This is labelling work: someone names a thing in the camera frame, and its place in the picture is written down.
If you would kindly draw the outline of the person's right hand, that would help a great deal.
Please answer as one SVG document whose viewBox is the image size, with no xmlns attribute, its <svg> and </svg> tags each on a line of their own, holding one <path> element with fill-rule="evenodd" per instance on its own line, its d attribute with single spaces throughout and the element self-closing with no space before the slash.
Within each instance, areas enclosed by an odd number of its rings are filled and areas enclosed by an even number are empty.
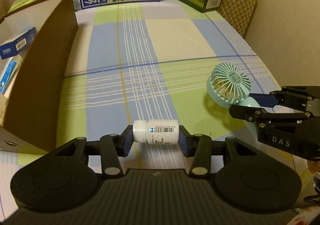
<svg viewBox="0 0 320 225">
<path fill-rule="evenodd" d="M 319 161 L 307 160 L 309 171 L 313 174 L 313 187 L 315 195 L 307 196 L 304 201 L 313 203 L 319 206 Z"/>
</svg>

